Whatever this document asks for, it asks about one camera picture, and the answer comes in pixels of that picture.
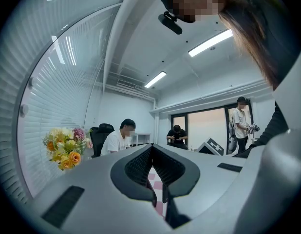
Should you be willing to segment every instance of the pink checkered floor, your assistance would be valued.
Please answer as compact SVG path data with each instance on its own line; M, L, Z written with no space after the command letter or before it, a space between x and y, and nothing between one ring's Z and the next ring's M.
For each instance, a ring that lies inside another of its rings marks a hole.
M162 202L162 182L160 177L158 176L155 169L152 167L148 176L151 186L154 188L154 191L157 196L157 206L156 210L159 215L165 217L167 211L167 203Z

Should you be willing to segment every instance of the long brown hair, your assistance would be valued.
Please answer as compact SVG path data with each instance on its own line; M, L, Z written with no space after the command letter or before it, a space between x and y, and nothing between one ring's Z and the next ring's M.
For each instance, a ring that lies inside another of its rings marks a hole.
M227 6L236 4L242 8L243 13L247 13L251 18L250 27L242 27L226 9ZM262 75L275 89L280 83L277 69L268 50L263 45L264 29L255 13L253 4L249 0L228 0L227 6L219 13L221 21L233 31L237 45L250 53Z

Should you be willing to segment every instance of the flower bouquet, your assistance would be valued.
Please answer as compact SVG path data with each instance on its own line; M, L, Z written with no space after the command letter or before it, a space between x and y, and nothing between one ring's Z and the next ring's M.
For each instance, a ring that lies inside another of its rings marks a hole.
M92 148L92 142L81 128L53 128L43 139L43 145L46 146L50 161L58 163L58 167L71 169L81 162L81 155L87 148Z

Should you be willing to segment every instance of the white desk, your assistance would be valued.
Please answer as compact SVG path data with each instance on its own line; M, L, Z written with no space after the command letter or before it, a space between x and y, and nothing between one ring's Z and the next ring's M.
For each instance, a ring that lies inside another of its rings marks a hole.
M138 145L139 142L139 137L143 136L144 137L144 144L150 144L151 142L151 134L145 134L145 133L134 133L132 134L131 137L131 143L132 146L134 146L134 137L136 139L136 146Z

